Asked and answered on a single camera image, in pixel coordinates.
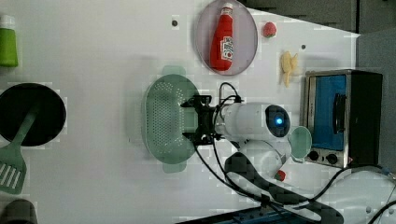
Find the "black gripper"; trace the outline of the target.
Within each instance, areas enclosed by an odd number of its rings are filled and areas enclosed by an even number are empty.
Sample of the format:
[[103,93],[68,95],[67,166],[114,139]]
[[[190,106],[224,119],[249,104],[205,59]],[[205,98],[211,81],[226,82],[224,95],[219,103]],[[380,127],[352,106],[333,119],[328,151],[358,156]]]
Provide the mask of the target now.
[[196,146],[213,145],[220,140],[220,134],[215,131],[215,115],[217,109],[210,107],[212,101],[210,95],[193,95],[184,102],[181,107],[198,107],[198,128],[195,133],[183,133],[183,135]]

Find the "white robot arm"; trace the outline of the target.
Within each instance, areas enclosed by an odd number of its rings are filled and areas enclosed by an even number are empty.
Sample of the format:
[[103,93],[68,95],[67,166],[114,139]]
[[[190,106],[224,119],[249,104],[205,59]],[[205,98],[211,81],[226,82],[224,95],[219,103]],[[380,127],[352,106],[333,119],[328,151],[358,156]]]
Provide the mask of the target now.
[[220,138],[238,149],[219,165],[222,182],[253,200],[281,208],[314,224],[395,224],[395,176],[375,164],[345,166],[319,191],[300,189],[276,179],[288,158],[303,163],[311,152],[307,136],[304,155],[294,154],[290,118],[278,105],[233,102],[211,107],[209,95],[194,95],[182,104],[198,115],[198,127],[185,137],[195,147],[214,146]]

